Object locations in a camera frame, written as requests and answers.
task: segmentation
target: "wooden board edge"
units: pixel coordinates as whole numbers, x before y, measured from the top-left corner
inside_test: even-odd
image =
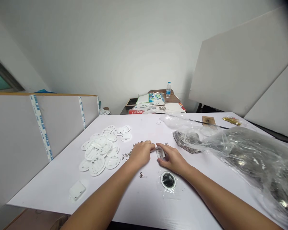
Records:
[[[38,96],[97,96],[89,94],[45,94],[45,93],[17,93],[17,92],[0,92],[0,95],[13,95],[13,96],[28,96],[28,95],[38,95]]]
[[[12,220],[11,223],[9,223],[3,230],[7,230],[7,228],[9,226],[11,226],[22,214],[24,214],[25,211],[27,211],[28,209],[26,208],[24,211],[22,211],[18,216],[16,216],[16,218],[14,220]]]

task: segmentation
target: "table surface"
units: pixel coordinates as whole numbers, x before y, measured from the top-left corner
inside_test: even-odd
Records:
[[[224,127],[234,127],[222,120],[224,116],[230,115],[242,119],[230,112],[185,115],[198,121],[202,120],[202,116],[214,117],[216,124]],[[7,204],[72,214],[125,162],[121,160],[118,167],[112,170],[105,169],[99,176],[92,177],[88,171],[80,172],[78,169],[84,159],[81,145],[92,134],[101,132],[108,125],[116,127],[130,125],[132,139],[129,142],[118,139],[120,158],[137,142],[145,140],[151,140],[153,143],[168,142],[169,145],[177,148],[192,166],[271,218],[258,202],[261,195],[256,189],[248,185],[241,176],[213,154],[190,154],[180,148],[173,138],[174,130],[163,122],[157,124],[160,116],[161,114],[99,116]],[[248,128],[268,135],[252,124],[248,124]],[[161,174],[166,169],[159,166],[156,154],[152,153],[151,160],[140,171],[144,177],[140,178],[136,175],[133,178],[113,221],[163,229],[222,229],[194,189],[179,176],[176,176],[177,184],[174,193],[164,192],[159,182]],[[73,201],[69,198],[69,189],[78,180],[86,187],[86,191],[77,201]]]

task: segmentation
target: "window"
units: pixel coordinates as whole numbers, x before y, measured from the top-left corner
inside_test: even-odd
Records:
[[[0,63],[0,91],[1,92],[18,92],[24,88],[15,80],[15,78]]]

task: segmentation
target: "plastic bottle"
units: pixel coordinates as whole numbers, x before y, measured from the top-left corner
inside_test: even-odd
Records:
[[[166,87],[166,98],[170,98],[170,96],[171,96],[171,82],[169,81]]]

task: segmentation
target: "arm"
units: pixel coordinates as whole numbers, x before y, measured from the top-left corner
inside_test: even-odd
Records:
[[[61,230],[106,229],[132,178],[150,160],[151,141],[134,146],[121,168],[99,187],[68,219]]]
[[[169,155],[169,161],[158,159],[159,164],[184,177],[196,189],[224,229],[282,229],[189,165],[177,149],[161,143],[157,145]]]

